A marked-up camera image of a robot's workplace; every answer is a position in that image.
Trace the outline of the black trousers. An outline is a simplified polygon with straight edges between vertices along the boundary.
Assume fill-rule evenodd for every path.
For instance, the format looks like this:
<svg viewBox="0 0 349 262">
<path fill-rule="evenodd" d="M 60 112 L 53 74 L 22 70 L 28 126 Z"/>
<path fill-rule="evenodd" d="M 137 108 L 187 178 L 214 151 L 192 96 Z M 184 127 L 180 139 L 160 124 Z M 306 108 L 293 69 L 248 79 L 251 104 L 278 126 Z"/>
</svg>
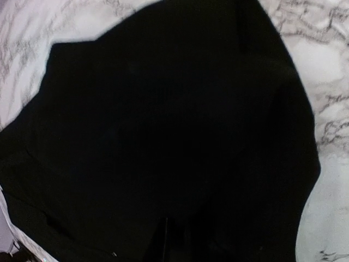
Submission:
<svg viewBox="0 0 349 262">
<path fill-rule="evenodd" d="M 53 44 L 1 132 L 2 208 L 32 261 L 295 261 L 319 174 L 259 1 L 159 1 Z"/>
</svg>

